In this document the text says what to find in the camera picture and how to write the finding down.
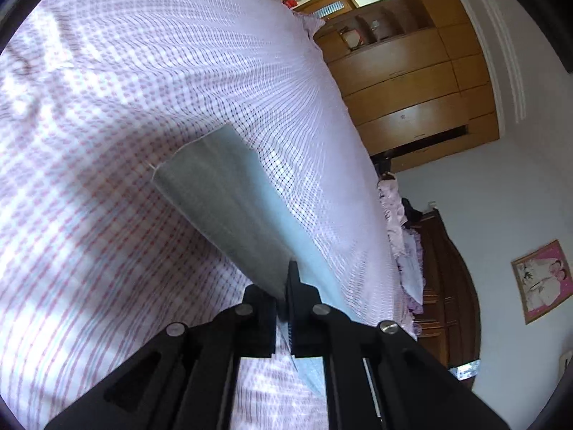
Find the light blue pants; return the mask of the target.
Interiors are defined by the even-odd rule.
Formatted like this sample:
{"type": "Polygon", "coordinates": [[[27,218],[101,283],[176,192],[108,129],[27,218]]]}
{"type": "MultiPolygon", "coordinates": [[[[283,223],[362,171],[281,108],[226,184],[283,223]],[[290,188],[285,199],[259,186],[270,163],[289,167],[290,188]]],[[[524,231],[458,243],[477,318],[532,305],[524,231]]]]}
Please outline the light blue pants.
{"type": "Polygon", "coordinates": [[[285,299],[288,264],[326,304],[347,304],[324,256],[271,184],[258,156],[226,124],[181,147],[153,184],[252,283],[285,299]]]}

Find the pink ruffled pillow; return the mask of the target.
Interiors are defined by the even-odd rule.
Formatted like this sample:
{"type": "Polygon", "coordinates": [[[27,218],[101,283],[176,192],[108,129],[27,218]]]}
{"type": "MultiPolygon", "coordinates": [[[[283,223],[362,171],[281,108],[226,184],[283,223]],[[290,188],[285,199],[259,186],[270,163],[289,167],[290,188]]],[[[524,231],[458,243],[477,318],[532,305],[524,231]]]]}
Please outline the pink ruffled pillow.
{"type": "Polygon", "coordinates": [[[423,248],[422,238],[414,229],[407,228],[406,209],[399,185],[393,174],[383,175],[377,183],[379,201],[386,218],[386,234],[396,264],[405,304],[403,328],[417,339],[423,329],[415,316],[423,313],[423,248]]]}

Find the dark wooden headboard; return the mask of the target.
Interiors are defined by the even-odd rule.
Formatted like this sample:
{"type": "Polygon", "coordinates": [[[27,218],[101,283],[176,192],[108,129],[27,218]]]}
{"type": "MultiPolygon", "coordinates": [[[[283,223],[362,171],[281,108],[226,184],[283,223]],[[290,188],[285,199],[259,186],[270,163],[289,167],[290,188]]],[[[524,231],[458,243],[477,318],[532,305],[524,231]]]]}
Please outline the dark wooden headboard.
{"type": "Polygon", "coordinates": [[[413,225],[423,250],[423,312],[415,316],[419,342],[449,369],[480,358],[481,319],[466,263],[437,210],[413,225]]]}

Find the wooden wardrobe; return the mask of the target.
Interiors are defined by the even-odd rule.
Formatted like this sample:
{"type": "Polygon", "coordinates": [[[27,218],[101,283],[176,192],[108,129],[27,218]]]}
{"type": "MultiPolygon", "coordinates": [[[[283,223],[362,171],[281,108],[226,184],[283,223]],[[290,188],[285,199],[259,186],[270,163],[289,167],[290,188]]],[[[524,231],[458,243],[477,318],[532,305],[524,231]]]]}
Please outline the wooden wardrobe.
{"type": "MultiPolygon", "coordinates": [[[[281,0],[290,9],[309,0],[281,0]]],[[[491,77],[460,0],[356,0],[315,35],[380,172],[500,136],[491,77]]]]}

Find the pink checked bed sheet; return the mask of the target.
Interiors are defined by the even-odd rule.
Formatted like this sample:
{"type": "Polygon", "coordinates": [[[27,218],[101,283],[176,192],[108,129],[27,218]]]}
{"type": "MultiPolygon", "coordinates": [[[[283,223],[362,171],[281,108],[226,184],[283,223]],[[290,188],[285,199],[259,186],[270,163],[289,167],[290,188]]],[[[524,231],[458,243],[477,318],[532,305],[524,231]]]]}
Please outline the pink checked bed sheet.
{"type": "Polygon", "coordinates": [[[42,0],[1,55],[1,395],[40,429],[164,325],[249,278],[153,185],[231,125],[353,319],[414,328],[377,174],[280,0],[42,0]]]}

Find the wooden door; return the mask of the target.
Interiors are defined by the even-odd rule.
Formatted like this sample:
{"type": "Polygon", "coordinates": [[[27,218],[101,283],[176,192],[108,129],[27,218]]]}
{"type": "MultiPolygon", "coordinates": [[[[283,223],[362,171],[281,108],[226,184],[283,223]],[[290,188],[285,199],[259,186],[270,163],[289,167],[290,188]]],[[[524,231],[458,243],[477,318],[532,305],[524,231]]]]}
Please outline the wooden door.
{"type": "Polygon", "coordinates": [[[329,20],[358,8],[356,0],[309,0],[293,11],[329,20]]]}

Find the pink framed wall picture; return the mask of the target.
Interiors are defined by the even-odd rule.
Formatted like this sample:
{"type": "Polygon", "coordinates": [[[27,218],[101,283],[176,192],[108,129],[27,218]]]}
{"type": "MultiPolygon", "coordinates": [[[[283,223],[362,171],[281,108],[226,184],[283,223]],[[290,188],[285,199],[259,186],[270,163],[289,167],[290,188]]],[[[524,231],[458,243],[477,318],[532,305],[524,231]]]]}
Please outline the pink framed wall picture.
{"type": "Polygon", "coordinates": [[[526,324],[572,297],[572,274],[558,240],[514,260],[512,269],[526,324]]]}

